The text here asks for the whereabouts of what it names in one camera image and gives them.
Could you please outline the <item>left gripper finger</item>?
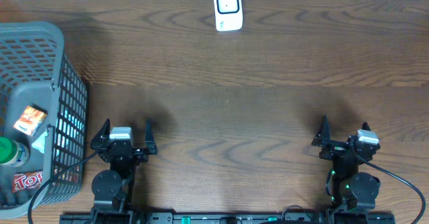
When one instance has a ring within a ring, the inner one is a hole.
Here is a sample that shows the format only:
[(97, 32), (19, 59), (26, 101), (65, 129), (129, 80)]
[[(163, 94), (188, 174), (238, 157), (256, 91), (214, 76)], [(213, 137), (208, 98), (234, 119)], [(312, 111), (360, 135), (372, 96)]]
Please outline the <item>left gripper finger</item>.
[(101, 148), (103, 143), (109, 139), (110, 130), (110, 119), (106, 119), (102, 128), (100, 128), (97, 134), (92, 138), (90, 146), (92, 148)]
[(151, 121), (148, 119), (146, 122), (145, 128), (145, 138), (144, 138), (147, 154), (148, 155), (156, 155), (158, 153), (158, 147), (156, 145), (156, 141), (154, 139), (154, 133), (151, 128)]

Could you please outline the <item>orange snack packet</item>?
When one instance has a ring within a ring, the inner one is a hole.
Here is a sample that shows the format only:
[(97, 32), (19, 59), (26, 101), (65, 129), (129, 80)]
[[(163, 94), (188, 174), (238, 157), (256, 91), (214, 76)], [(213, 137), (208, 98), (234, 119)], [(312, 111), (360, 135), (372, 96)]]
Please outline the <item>orange snack packet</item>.
[(27, 106), (13, 127), (28, 136), (34, 136), (47, 116), (44, 111)]

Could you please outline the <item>red toffee candy bar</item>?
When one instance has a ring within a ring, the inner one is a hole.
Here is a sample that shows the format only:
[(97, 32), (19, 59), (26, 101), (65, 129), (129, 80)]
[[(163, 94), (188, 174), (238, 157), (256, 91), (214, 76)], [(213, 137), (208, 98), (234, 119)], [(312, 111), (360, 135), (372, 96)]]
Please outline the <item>red toffee candy bar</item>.
[(42, 184), (42, 181), (42, 171), (15, 174), (13, 177), (12, 193), (37, 188)]

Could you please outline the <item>green lid jar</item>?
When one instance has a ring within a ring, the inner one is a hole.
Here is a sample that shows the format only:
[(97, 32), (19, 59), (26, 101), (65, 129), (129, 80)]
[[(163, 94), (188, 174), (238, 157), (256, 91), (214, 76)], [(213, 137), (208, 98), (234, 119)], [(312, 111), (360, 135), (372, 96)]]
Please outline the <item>green lid jar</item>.
[(15, 140), (1, 137), (1, 165), (19, 167), (29, 159), (29, 149)]

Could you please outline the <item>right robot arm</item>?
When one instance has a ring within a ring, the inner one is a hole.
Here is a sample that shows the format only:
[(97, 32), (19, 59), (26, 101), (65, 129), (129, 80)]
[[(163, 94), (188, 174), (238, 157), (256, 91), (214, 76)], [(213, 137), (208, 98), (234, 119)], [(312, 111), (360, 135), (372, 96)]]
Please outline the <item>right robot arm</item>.
[(380, 149), (377, 134), (364, 123), (346, 141), (336, 141), (330, 138), (328, 117), (323, 116), (312, 145), (321, 148), (319, 158), (332, 162), (326, 180), (332, 207), (324, 211), (326, 223), (368, 223), (368, 212), (375, 208), (380, 180), (359, 171), (359, 166), (371, 161)]

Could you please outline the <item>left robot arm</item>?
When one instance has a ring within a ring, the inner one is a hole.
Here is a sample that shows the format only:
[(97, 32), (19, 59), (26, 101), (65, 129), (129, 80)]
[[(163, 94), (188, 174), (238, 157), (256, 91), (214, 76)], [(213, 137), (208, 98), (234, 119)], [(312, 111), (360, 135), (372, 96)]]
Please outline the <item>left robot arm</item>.
[(91, 149), (110, 165), (99, 172), (92, 181), (94, 206), (90, 212), (91, 223), (145, 223), (145, 215), (132, 207), (136, 167), (156, 155), (158, 148), (151, 129), (145, 125), (144, 148), (133, 147), (130, 127), (110, 127), (106, 120), (90, 143)]

